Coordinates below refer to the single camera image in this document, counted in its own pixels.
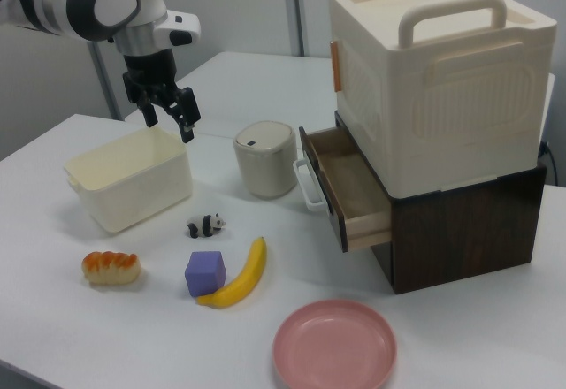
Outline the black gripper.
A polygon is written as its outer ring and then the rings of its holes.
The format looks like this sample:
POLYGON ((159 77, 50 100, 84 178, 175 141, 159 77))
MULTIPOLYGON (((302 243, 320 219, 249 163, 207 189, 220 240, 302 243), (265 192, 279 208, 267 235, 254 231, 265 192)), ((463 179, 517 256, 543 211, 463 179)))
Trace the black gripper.
POLYGON ((177 88, 177 72, 172 50, 160 50, 145 56, 124 56, 127 71, 123 74, 126 95, 136 103, 147 127, 157 124, 154 104, 176 122, 183 143, 194 139, 194 126, 201 114, 192 88, 177 88))

